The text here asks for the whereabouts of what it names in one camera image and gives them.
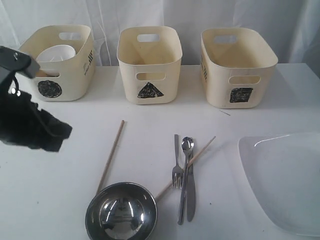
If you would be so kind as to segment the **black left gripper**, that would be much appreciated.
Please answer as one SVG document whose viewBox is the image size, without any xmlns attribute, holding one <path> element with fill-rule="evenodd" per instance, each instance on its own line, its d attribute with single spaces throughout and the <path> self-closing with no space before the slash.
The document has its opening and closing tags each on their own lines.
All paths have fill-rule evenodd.
<svg viewBox="0 0 320 240">
<path fill-rule="evenodd" d="M 32 150 L 58 152 L 70 137 L 72 126 L 39 109 L 39 105 L 31 101 L 31 94 L 10 93 L 12 82 L 18 90 L 19 83 L 12 74 L 0 84 L 0 141 Z"/>
</svg>

